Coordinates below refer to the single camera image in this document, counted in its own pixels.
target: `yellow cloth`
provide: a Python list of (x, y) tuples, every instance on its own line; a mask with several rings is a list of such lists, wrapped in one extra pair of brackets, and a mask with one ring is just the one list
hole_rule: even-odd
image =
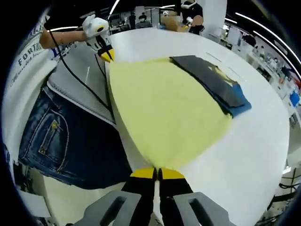
[(188, 163), (220, 139), (231, 122), (208, 92), (169, 59), (112, 62), (110, 84), (129, 135), (156, 168)]

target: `white t-shirt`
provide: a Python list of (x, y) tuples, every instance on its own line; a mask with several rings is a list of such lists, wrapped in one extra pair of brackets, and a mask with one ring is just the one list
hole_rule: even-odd
[(46, 76), (57, 62), (40, 45), (45, 14), (19, 48), (8, 75), (2, 103), (2, 136), (11, 158), (18, 160), (24, 128)]

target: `white round table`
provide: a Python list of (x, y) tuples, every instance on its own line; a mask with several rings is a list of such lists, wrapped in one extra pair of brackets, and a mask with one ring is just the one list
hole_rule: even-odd
[[(236, 80), (252, 109), (233, 119), (228, 133), (178, 169), (194, 192), (225, 208), (232, 223), (253, 226), (271, 201), (285, 167), (289, 144), (288, 112), (269, 83), (225, 47), (191, 34), (145, 28), (111, 36), (115, 61), (196, 55)], [(120, 136), (133, 170), (145, 166), (116, 109)], [(154, 212), (161, 218), (159, 197)]]

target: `white table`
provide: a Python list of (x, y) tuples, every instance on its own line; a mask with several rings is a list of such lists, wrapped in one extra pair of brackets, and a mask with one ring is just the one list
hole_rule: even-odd
[[(235, 118), (227, 135), (178, 169), (194, 192), (224, 207), (237, 226), (253, 226), (281, 179), (289, 144), (288, 113), (269, 83), (246, 61), (206, 38), (145, 28), (111, 36), (115, 61), (196, 55), (239, 82), (252, 109)], [(144, 166), (112, 99), (117, 127), (133, 170)], [(160, 218), (158, 194), (154, 212)]]

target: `blue jeans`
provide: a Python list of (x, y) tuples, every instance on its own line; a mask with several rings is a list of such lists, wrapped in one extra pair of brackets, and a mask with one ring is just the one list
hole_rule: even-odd
[(119, 133), (47, 86), (24, 129), (19, 162), (84, 189), (127, 181), (132, 172)]

